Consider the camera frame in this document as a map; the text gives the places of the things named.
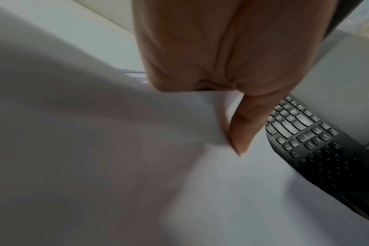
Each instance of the black keyboard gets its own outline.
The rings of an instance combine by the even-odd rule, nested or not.
[[[356,200],[352,193],[369,190],[369,151],[292,95],[279,102],[267,121],[273,150],[311,183],[359,213],[349,201]]]

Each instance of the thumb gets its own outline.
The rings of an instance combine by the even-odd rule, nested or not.
[[[252,139],[265,125],[276,103],[259,105],[256,98],[244,95],[229,127],[229,137],[238,154],[245,153]]]

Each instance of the finger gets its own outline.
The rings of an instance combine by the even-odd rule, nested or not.
[[[266,124],[271,111],[296,84],[267,95],[244,95],[229,127],[230,141],[239,154],[248,150],[254,136]]]

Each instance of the keyboard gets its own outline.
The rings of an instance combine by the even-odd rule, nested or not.
[[[349,201],[369,190],[369,151],[292,95],[266,125],[273,150],[304,178],[360,214]]]

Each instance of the hand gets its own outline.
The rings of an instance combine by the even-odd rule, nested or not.
[[[133,0],[148,80],[161,91],[239,90],[230,123],[244,153],[305,76],[337,0]]]

